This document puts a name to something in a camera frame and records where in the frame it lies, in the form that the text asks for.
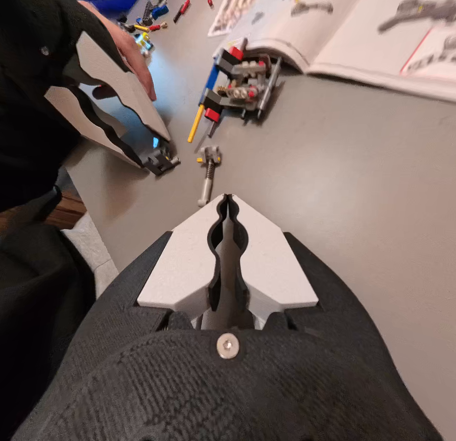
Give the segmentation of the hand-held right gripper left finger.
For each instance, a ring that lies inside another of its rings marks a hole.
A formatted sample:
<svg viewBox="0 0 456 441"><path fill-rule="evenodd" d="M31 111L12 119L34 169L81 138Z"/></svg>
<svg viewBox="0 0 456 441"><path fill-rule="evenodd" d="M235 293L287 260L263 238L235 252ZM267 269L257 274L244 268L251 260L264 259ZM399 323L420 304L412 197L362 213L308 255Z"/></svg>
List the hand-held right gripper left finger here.
<svg viewBox="0 0 456 441"><path fill-rule="evenodd" d="M176 226L140 292L140 307L185 313L195 327L228 326L228 292L218 250L228 196L222 194Z"/></svg>

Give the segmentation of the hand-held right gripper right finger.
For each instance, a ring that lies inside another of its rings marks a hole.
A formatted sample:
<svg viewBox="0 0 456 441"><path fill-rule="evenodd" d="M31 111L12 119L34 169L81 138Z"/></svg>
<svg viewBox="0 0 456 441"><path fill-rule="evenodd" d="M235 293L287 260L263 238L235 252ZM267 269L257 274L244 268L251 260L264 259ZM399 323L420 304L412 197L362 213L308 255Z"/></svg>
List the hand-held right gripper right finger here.
<svg viewBox="0 0 456 441"><path fill-rule="evenodd" d="M281 228L234 194L228 212L240 251L236 301L254 328L262 330L272 313L315 307L318 297Z"/></svg>

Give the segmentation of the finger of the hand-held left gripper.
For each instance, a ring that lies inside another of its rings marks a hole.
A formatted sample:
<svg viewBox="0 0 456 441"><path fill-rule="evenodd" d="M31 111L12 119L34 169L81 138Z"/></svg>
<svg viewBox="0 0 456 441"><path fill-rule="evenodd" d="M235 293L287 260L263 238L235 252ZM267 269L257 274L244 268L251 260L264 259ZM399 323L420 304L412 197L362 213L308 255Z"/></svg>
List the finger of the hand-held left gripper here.
<svg viewBox="0 0 456 441"><path fill-rule="evenodd" d="M124 71L86 32L81 33L76 49L81 69L97 85L108 85L122 105L136 113L142 124L163 140L171 141L162 118L134 73Z"/></svg>
<svg viewBox="0 0 456 441"><path fill-rule="evenodd" d="M94 103L83 91L75 87L51 86L45 98L86 140L135 167L144 168L133 149L96 114Z"/></svg>

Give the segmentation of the grey lego shock absorber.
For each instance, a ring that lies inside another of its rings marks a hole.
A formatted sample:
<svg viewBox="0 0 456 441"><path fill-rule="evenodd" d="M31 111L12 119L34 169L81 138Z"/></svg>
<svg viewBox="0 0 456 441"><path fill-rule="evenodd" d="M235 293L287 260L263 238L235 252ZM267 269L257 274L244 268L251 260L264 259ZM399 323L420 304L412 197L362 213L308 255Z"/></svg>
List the grey lego shock absorber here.
<svg viewBox="0 0 456 441"><path fill-rule="evenodd" d="M200 156L197 163L206 167L206 174L203 182L202 193L197 202L198 207L202 208L210 201L215 168L221 163L221 153L218 145L205 146L200 148Z"/></svg>

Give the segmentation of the dark grey lego arm assembly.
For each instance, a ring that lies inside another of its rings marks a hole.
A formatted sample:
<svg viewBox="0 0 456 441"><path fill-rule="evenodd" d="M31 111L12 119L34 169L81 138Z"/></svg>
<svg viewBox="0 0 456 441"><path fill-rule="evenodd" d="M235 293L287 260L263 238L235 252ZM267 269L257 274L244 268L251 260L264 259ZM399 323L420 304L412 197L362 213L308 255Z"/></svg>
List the dark grey lego arm assembly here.
<svg viewBox="0 0 456 441"><path fill-rule="evenodd" d="M156 147L141 151L139 157L143 166L155 176L162 176L181 163L178 156L171 154L167 141L159 141Z"/></svg>

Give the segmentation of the pile of loose lego pieces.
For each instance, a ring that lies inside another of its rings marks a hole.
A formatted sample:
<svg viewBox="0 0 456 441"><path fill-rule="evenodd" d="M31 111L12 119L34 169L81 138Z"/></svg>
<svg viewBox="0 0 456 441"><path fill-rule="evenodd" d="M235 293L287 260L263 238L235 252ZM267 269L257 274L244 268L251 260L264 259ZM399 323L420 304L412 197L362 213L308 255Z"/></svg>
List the pile of loose lego pieces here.
<svg viewBox="0 0 456 441"><path fill-rule="evenodd" d="M127 22L127 16L121 16L117 20L118 26L133 36L141 55L144 58L150 57L154 50L150 33L165 29L167 22L157 22L162 16L168 14L167 0L148 0L142 17L137 18L134 24Z"/></svg>

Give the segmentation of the lego chassis with blue beam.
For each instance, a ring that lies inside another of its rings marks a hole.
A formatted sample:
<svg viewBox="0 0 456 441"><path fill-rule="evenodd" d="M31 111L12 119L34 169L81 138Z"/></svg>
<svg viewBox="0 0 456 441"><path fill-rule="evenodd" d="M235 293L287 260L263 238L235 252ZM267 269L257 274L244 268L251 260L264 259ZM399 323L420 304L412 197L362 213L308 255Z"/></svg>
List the lego chassis with blue beam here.
<svg viewBox="0 0 456 441"><path fill-rule="evenodd" d="M262 119L281 72L283 58L276 62L270 55L255 55L247 50L248 39L240 44L221 48L210 70L198 103L198 110L187 141L192 143L202 118L211 122L207 136L211 138L223 111L239 110L241 118Z"/></svg>

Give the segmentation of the lego sticker sheet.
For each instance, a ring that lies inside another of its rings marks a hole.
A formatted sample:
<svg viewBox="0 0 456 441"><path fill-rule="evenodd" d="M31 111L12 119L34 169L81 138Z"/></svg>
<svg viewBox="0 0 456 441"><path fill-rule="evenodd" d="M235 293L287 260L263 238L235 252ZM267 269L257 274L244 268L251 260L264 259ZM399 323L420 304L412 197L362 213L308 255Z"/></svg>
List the lego sticker sheet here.
<svg viewBox="0 0 456 441"><path fill-rule="evenodd" d="M223 0L208 31L208 37L227 35L256 0Z"/></svg>

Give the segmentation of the open lego instruction booklet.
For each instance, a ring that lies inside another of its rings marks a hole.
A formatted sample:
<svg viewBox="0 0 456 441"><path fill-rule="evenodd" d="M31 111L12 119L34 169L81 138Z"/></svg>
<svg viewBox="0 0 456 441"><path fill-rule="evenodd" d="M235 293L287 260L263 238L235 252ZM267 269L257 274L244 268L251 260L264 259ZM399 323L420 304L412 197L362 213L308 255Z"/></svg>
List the open lego instruction booklet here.
<svg viewBox="0 0 456 441"><path fill-rule="evenodd" d="M455 102L455 0L256 0L244 37L303 73Z"/></svg>

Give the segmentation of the person's left hand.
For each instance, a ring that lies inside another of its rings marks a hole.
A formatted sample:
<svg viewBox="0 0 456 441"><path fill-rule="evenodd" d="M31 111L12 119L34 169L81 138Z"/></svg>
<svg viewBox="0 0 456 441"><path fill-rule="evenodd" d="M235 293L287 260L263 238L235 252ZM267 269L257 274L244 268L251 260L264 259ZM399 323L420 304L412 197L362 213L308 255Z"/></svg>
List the person's left hand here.
<svg viewBox="0 0 456 441"><path fill-rule="evenodd" d="M81 0L78 0L78 2L80 5L92 12L103 23L109 31L117 50L125 59L127 66L135 73L136 77L147 92L148 97L151 101L156 101L157 95L151 73L133 37L100 14L100 12L92 4Z"/></svg>

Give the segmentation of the person's black clothing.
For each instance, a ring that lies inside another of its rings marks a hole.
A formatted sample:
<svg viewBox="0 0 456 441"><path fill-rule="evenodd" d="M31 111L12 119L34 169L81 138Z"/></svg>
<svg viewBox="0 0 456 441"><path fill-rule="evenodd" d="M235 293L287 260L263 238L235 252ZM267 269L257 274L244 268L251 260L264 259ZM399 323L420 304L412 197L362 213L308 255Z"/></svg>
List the person's black clothing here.
<svg viewBox="0 0 456 441"><path fill-rule="evenodd" d="M1 235L1 440L11 440L40 400L95 302L93 271L70 240L45 223L61 199L54 187L20 206Z"/></svg>

